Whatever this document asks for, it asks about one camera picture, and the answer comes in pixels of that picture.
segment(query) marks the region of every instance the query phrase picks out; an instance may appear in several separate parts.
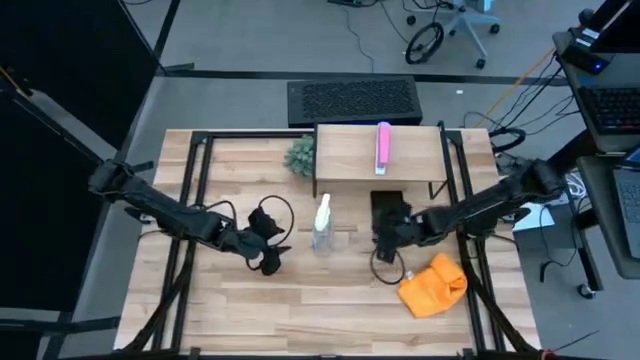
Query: computer keyboard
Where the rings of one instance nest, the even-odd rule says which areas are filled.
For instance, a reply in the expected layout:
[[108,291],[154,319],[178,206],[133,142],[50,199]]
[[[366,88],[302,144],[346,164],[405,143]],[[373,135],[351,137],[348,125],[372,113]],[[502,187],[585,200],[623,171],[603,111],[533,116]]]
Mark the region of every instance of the computer keyboard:
[[640,86],[579,90],[592,121],[605,132],[640,132]]
[[640,259],[640,173],[614,170],[631,256]]

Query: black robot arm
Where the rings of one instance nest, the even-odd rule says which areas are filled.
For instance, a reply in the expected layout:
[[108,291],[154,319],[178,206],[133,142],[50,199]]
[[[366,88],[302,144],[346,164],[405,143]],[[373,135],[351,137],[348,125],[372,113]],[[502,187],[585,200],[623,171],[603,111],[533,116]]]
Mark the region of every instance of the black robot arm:
[[[270,256],[284,252],[273,254],[274,251],[270,251],[273,249],[269,248],[267,240],[284,231],[262,208],[258,207],[251,213],[248,228],[238,230],[235,219],[177,202],[152,188],[135,175],[132,166],[123,162],[107,160],[102,163],[89,179],[89,191],[112,203],[125,201],[141,213],[153,216],[159,228],[178,239],[197,241],[248,260],[257,258],[261,252]],[[274,260],[279,266],[279,259]]]
[[435,245],[458,226],[467,234],[481,236],[495,228],[500,217],[522,212],[527,202],[546,202],[559,197],[564,183],[545,161],[528,161],[517,171],[452,206],[432,207],[410,215],[411,207],[386,209],[373,220],[378,235],[378,259],[393,262],[399,247]]

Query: orange towel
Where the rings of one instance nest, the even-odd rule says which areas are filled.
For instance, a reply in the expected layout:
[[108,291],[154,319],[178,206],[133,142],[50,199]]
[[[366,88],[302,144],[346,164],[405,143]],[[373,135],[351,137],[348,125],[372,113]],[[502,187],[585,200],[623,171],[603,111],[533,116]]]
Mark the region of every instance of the orange towel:
[[467,278],[453,260],[438,254],[431,265],[411,280],[403,280],[398,295],[413,316],[420,318],[448,310],[467,291]]

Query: wooden table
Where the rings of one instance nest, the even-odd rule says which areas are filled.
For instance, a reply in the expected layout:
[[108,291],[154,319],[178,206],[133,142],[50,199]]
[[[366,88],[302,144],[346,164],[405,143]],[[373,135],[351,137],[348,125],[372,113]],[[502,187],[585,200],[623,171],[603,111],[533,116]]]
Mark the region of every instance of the wooden table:
[[[192,131],[166,134],[154,186],[178,198]],[[484,129],[462,130],[470,176],[475,192],[492,186],[498,174]],[[414,319],[395,286],[383,285],[369,270],[371,242],[370,196],[356,187],[332,193],[332,214],[339,249],[328,258],[311,251],[311,223],[318,199],[311,182],[282,166],[291,139],[216,139],[209,170],[205,203],[222,199],[234,203],[239,226],[259,199],[277,194],[289,200],[296,215],[294,232],[286,241],[293,247],[283,255],[282,268],[273,276],[245,267],[244,260],[197,246],[182,352],[191,346],[203,354],[375,354],[453,355],[473,347],[466,300],[449,311]],[[454,172],[455,154],[452,154]],[[202,161],[196,162],[194,179]],[[193,202],[197,184],[191,186]],[[460,196],[462,186],[458,184]],[[404,199],[414,209],[448,204],[446,191],[429,200],[426,185],[414,185]],[[277,223],[287,228],[290,215],[277,200],[264,204]],[[230,215],[225,206],[216,211]],[[145,227],[143,231],[152,230]],[[498,233],[511,237],[508,228]],[[115,348],[128,343],[159,302],[170,241],[162,234],[140,240]],[[536,326],[518,253],[513,243],[492,239],[486,244],[498,304],[533,346],[539,346]],[[450,235],[440,244],[400,250],[408,270],[418,272],[439,252],[459,259],[457,242]],[[389,278],[398,267],[379,270]],[[482,303],[485,338],[491,348],[488,314]],[[168,316],[165,347],[171,338],[174,308]]]

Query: chair wheel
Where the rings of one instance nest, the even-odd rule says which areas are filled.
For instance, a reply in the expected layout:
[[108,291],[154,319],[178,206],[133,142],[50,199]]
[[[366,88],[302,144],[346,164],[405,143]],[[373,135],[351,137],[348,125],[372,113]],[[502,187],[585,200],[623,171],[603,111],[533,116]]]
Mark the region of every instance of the chair wheel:
[[578,294],[580,294],[580,296],[587,300],[591,300],[596,297],[596,292],[591,290],[591,288],[587,284],[578,286],[576,290],[578,291]]

